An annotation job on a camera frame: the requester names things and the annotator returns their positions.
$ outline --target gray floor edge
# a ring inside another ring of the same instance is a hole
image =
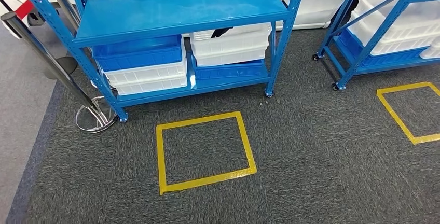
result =
[[[37,173],[43,158],[46,142],[49,140],[53,124],[55,123],[57,116],[56,112],[63,92],[64,85],[57,81],[49,104],[47,105],[46,113],[44,114],[35,144],[32,148],[31,154],[29,155],[29,159],[23,171],[20,183],[18,184],[17,191],[5,223],[21,223],[24,214],[26,213],[32,187],[34,186],[35,179],[37,178]]]

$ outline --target blue plastic crate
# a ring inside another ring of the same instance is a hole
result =
[[[345,29],[341,32],[339,36],[339,40],[348,48],[350,53],[353,54],[354,57],[357,57],[364,46],[362,46],[361,41],[353,35],[348,29]],[[424,51],[427,47],[404,50],[394,53],[381,54],[381,55],[368,55],[367,58],[361,63],[361,67],[369,67],[376,65],[385,65],[400,61],[412,61],[419,59],[419,55],[422,51]]]
[[[104,71],[180,62],[181,41],[181,35],[173,35],[94,46],[93,58]]]
[[[197,61],[192,54],[191,62],[196,74],[196,80],[261,75],[262,67],[264,67],[264,59],[219,66],[198,67]]]

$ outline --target shelf frame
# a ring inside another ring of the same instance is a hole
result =
[[[199,88],[183,88],[183,89],[175,89],[174,91],[163,90],[158,92],[150,92],[150,93],[142,93],[138,95],[132,96],[114,96],[111,91],[110,86],[108,85],[105,76],[101,75],[96,68],[92,65],[90,59],[87,57],[84,49],[86,47],[96,45],[96,44],[111,44],[116,41],[120,41],[121,35],[114,35],[111,38],[102,38],[100,40],[94,41],[83,41],[79,39],[75,39],[75,36],[72,35],[70,30],[61,20],[55,9],[49,3],[48,0],[31,0],[34,4],[35,8],[40,12],[40,14],[45,18],[46,22],[51,26],[55,34],[64,43],[70,54],[75,58],[80,67],[83,69],[85,74],[89,77],[91,81],[96,85],[98,91],[105,97],[110,106],[115,110],[117,115],[120,118],[121,122],[126,122],[128,120],[128,114],[124,110],[126,106],[132,106],[137,104],[144,104],[159,100],[172,99],[176,97],[183,97],[198,93],[205,92],[213,92],[218,90],[243,87],[248,85],[254,85],[259,83],[265,83],[265,94],[267,97],[273,96],[273,88],[275,81],[278,76],[279,69],[281,67],[281,62],[283,59],[283,55],[285,52],[286,45],[291,35],[293,23],[295,21],[295,17],[298,12],[299,3],[301,0],[290,0],[287,5],[287,11],[285,13],[281,13],[277,16],[249,16],[246,19],[239,19],[237,22],[234,21],[225,21],[225,22],[215,22],[215,23],[204,23],[192,26],[186,26],[176,29],[169,29],[162,32],[150,31],[149,33],[142,34],[133,34],[126,35],[130,38],[148,38],[155,37],[158,35],[164,34],[182,34],[189,33],[194,31],[202,31],[202,30],[210,30],[210,29],[218,29],[222,27],[230,27],[232,24],[245,25],[245,24],[253,24],[253,23],[262,23],[262,22],[271,22],[272,25],[272,33],[270,34],[270,53],[271,53],[271,67],[269,69],[269,73],[265,73],[262,76],[255,78],[247,78],[247,79],[237,79],[235,81],[229,82],[219,82],[212,81],[212,85],[206,84],[205,87]],[[78,6],[78,13],[82,17],[84,14],[84,9],[87,5],[88,0],[75,0],[76,5]],[[281,32],[280,40],[278,44],[276,42],[275,34],[275,21],[283,20],[283,30]]]
[[[329,30],[327,31],[327,34],[324,37],[324,40],[322,41],[318,51],[316,52],[315,56],[316,58],[320,59],[324,57],[324,54],[327,54],[329,59],[333,62],[335,67],[338,69],[338,71],[341,73],[341,78],[336,81],[334,84],[334,89],[336,90],[344,90],[346,88],[347,82],[354,76],[359,74],[367,74],[367,73],[375,73],[380,71],[388,71],[393,69],[399,69],[404,67],[413,67],[413,66],[420,66],[420,65],[428,65],[437,63],[440,60],[439,59],[433,59],[430,62],[419,62],[415,61],[414,64],[408,63],[408,64],[400,64],[395,66],[390,65],[376,65],[372,66],[370,68],[363,68],[360,65],[362,62],[369,56],[371,51],[374,49],[374,47],[378,44],[378,42],[381,40],[381,38],[384,36],[384,34],[388,31],[388,29],[391,27],[391,25],[395,22],[395,20],[399,17],[399,15],[406,9],[406,7],[411,3],[414,2],[414,0],[398,0],[396,5],[393,7],[393,9],[390,11],[388,16],[385,18],[385,20],[380,25],[379,29],[375,32],[375,34],[371,37],[370,41],[365,45],[365,47],[362,49],[361,53],[354,57],[349,51],[347,51],[343,44],[338,42],[337,35],[343,31],[344,29],[348,28],[349,26],[353,25],[354,23],[360,21],[362,18],[366,17],[367,15],[371,14],[375,10],[379,9],[380,7],[385,6],[389,2],[393,0],[385,0],[378,6],[374,7],[372,10],[369,10],[368,12],[362,14],[359,18],[354,19],[353,21],[345,24],[342,27],[339,27],[344,16],[347,14],[349,7],[353,0],[344,0],[335,20],[330,25]],[[339,63],[339,61],[336,59],[335,55],[332,53],[332,51],[329,48],[329,45],[332,43],[332,41],[336,42],[336,47],[341,51],[343,56],[346,58],[346,60],[349,62],[348,69],[344,69],[342,65]]]

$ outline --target white plastic crate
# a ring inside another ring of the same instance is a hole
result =
[[[358,15],[356,14],[355,11],[353,11],[351,13],[351,19],[354,19],[357,17],[358,17]],[[363,20],[350,26],[349,30],[362,42],[364,47],[368,43],[368,41],[371,39],[372,35],[374,34],[374,30],[369,28],[363,22]],[[427,47],[427,46],[431,45],[431,43],[439,35],[440,34],[434,34],[434,35],[429,35],[429,36],[406,38],[406,39],[400,39],[400,40],[387,40],[387,39],[382,38],[378,42],[378,44],[374,47],[374,49],[371,51],[371,54],[372,55],[388,54],[388,53],[399,52],[399,51],[404,51],[404,50],[409,50],[409,49]]]
[[[210,55],[196,57],[198,67],[218,66],[224,64],[232,64],[239,62],[248,62],[253,60],[264,59],[267,46],[251,49],[243,49],[239,52],[221,52]]]
[[[228,29],[228,31],[225,34],[221,35],[220,37],[216,37],[216,38],[223,38],[226,36],[240,35],[243,33],[260,31],[262,29],[262,25],[266,25],[266,24],[265,23],[258,23],[258,24],[237,26],[232,29]],[[214,33],[214,30],[198,31],[198,32],[190,33],[189,37],[191,38],[191,41],[199,41],[199,40],[210,39],[213,33]]]
[[[440,58],[440,38],[433,41],[431,46],[420,54],[420,57],[423,59]]]
[[[357,16],[360,16],[363,13],[373,9],[383,1],[385,0],[359,0],[356,9],[352,12],[352,19],[353,13],[355,13]],[[369,32],[371,33],[367,36],[359,37],[364,46],[378,30],[379,26],[385,20],[385,17],[388,16],[392,8],[396,5],[397,1],[398,0],[394,0],[360,21],[368,26],[368,29],[370,30]],[[355,33],[357,25],[359,25],[359,22],[350,26],[349,30],[352,33]],[[439,0],[409,4],[403,13],[400,14],[400,16],[388,29],[388,31],[382,37],[382,40],[397,41],[408,38],[432,36],[436,34],[440,35]]]
[[[186,57],[183,57],[185,73],[177,76],[160,77],[156,79],[139,80],[126,83],[113,84],[119,95],[146,93],[159,90],[182,88],[188,85],[186,78]]]
[[[120,83],[135,82],[140,80],[159,79],[169,76],[185,75],[186,67],[184,64],[184,60],[186,56],[186,51],[183,44],[183,39],[181,47],[182,60],[180,62],[106,71],[104,72],[104,74],[105,76],[107,76],[110,85],[117,85]]]
[[[268,35],[270,34],[270,31],[270,23],[261,23],[234,27],[229,29],[221,37],[216,38],[211,38],[213,31],[195,32],[191,33],[189,37],[191,39],[192,52],[196,60],[204,60],[206,62],[208,58],[213,58],[224,54],[237,54],[243,53],[246,50],[256,49],[266,50],[267,46],[269,45]],[[227,63],[213,61],[213,64],[222,65]]]

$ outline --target stacked crates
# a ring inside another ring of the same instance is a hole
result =
[[[92,48],[98,69],[119,95],[187,86],[187,60],[181,35]]]
[[[270,23],[261,23],[191,33],[196,79],[260,75],[270,32]]]
[[[359,0],[351,20],[385,0]],[[374,11],[345,29],[340,40],[357,55],[367,45],[398,0]],[[420,53],[440,36],[440,1],[411,3],[388,29],[371,51],[363,65],[381,65],[402,60],[418,59]]]

